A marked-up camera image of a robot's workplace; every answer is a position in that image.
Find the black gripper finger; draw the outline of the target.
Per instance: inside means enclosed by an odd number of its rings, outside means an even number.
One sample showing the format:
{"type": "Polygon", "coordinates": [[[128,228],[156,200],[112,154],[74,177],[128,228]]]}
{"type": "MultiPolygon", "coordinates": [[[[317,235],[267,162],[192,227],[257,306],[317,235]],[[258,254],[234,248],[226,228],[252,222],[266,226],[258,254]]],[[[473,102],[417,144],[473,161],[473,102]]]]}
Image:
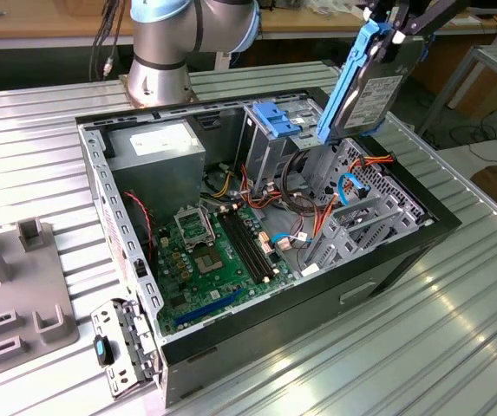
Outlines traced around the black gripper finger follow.
{"type": "Polygon", "coordinates": [[[396,1],[373,0],[366,1],[363,10],[365,27],[378,28],[386,36],[385,42],[402,43],[404,34],[399,31],[404,20],[404,7],[397,6],[396,1]]]}
{"type": "Polygon", "coordinates": [[[440,27],[469,6],[468,0],[404,1],[409,9],[403,23],[405,36],[433,35],[440,27]]]}

